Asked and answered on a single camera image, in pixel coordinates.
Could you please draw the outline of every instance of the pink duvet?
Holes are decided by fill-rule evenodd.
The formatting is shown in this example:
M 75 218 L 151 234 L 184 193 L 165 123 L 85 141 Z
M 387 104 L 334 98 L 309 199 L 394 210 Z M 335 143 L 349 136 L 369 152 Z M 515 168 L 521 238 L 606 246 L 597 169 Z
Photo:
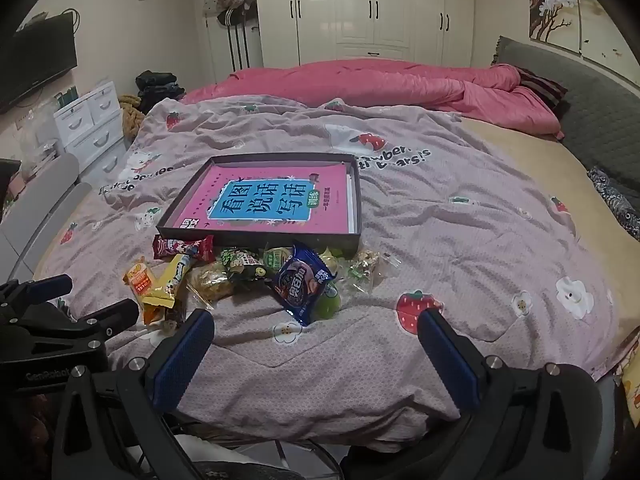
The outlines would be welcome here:
M 348 105 L 418 105 L 526 134 L 561 135 L 558 118 L 531 90 L 519 86 L 511 65 L 444 68 L 385 59 L 321 61 L 294 68 L 248 68 L 220 84 L 189 92 L 193 104 L 206 99 L 266 94 L 320 105 L 339 97 Z

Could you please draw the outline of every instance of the book cover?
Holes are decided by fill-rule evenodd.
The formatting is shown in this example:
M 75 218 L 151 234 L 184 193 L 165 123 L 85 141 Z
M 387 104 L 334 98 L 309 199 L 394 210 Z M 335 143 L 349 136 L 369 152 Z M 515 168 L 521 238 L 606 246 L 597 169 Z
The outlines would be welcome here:
M 213 166 L 175 228 L 343 234 L 349 232 L 344 163 Z

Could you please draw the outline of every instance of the floral wall painting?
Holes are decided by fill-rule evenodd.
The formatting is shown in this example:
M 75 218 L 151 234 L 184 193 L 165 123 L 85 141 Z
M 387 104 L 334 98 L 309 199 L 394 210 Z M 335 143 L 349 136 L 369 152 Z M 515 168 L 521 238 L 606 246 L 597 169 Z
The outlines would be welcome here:
M 580 52 L 578 0 L 529 0 L 529 37 Z
M 640 86 L 640 64 L 597 0 L 529 0 L 529 37 L 576 52 Z

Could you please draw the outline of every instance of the patterned pillow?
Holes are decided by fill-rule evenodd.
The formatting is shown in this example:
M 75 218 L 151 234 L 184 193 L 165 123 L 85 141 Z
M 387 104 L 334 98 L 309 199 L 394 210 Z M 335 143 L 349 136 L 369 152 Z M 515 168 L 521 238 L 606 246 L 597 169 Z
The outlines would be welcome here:
M 619 224 L 636 240 L 640 240 L 640 215 L 622 193 L 611 185 L 609 176 L 600 168 L 588 173 L 596 191 L 611 209 Z
M 568 92 L 568 90 L 560 83 L 551 81 L 551 79 L 539 77 L 531 70 L 519 67 L 516 67 L 516 69 L 520 72 L 520 86 L 528 88 L 535 95 L 540 97 L 550 110 L 553 110 L 558 106 L 558 103 L 564 97 L 564 94 Z

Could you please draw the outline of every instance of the television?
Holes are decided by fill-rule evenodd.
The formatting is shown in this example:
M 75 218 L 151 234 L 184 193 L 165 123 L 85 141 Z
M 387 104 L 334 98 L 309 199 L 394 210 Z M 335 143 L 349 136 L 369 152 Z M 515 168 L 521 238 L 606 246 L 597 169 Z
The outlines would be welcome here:
M 0 46 L 0 114 L 77 65 L 71 12 L 16 32 Z

